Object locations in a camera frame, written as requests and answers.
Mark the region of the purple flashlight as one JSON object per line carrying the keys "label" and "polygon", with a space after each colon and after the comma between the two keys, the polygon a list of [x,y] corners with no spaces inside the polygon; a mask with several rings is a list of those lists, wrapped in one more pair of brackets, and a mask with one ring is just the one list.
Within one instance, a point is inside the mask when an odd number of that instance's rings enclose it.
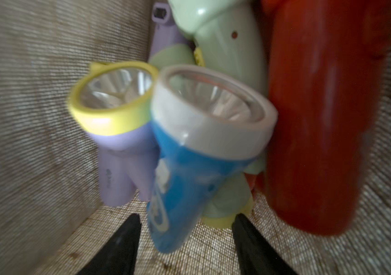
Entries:
{"label": "purple flashlight", "polygon": [[151,19],[154,26],[148,63],[158,70],[172,65],[194,65],[194,44],[179,31],[169,4],[156,2]]}
{"label": "purple flashlight", "polygon": [[150,103],[158,70],[140,61],[92,62],[71,89],[69,113],[98,146],[103,203],[119,207],[137,195],[149,201],[160,149]]}

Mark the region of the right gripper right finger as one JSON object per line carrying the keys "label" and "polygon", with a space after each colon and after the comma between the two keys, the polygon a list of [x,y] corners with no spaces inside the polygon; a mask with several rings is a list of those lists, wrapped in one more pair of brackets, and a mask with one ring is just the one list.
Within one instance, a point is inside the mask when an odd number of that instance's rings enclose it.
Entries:
{"label": "right gripper right finger", "polygon": [[242,275],[296,273],[244,214],[236,215],[232,223],[232,232]]}

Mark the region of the blue flashlight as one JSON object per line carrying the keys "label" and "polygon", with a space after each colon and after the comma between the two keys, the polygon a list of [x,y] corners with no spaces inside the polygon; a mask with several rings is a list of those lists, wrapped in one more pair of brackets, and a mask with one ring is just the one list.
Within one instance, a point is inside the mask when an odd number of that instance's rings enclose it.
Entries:
{"label": "blue flashlight", "polygon": [[161,156],[147,205],[159,252],[184,244],[225,180],[266,148],[277,119],[265,96],[226,74],[196,65],[160,70],[151,127]]}

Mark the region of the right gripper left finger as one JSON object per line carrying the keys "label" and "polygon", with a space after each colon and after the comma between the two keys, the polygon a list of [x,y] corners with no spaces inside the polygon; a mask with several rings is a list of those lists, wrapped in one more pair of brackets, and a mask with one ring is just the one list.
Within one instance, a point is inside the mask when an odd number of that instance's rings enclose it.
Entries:
{"label": "right gripper left finger", "polygon": [[139,214],[131,214],[78,274],[133,275],[141,228]]}

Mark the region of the red flashlight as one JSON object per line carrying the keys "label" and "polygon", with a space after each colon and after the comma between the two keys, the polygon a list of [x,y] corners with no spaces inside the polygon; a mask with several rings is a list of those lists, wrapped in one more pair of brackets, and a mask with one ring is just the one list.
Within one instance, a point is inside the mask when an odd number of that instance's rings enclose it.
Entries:
{"label": "red flashlight", "polygon": [[289,225],[335,236],[354,218],[391,45],[391,1],[263,1],[274,19],[278,122],[264,193]]}

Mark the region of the brown jute tote bag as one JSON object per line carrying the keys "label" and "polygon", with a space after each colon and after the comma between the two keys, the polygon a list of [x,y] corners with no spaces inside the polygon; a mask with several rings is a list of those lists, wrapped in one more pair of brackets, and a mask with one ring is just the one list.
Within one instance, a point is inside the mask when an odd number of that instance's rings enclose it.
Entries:
{"label": "brown jute tote bag", "polygon": [[[144,61],[152,1],[0,1],[0,275],[74,275],[145,204],[103,206],[95,143],[66,99],[92,61]],[[391,48],[351,228],[319,237],[256,196],[252,223],[300,275],[391,275]]]}

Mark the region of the green flashlight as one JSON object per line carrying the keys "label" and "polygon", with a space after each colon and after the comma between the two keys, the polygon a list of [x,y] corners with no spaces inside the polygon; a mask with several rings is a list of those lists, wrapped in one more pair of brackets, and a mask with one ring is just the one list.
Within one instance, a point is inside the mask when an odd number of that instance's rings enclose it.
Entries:
{"label": "green flashlight", "polygon": [[169,1],[198,61],[268,95],[268,62],[251,1]]}
{"label": "green flashlight", "polygon": [[264,179],[265,168],[263,152],[244,171],[227,178],[205,206],[201,221],[211,228],[226,229],[232,226],[236,215],[249,216],[254,206],[253,193],[257,183]]}

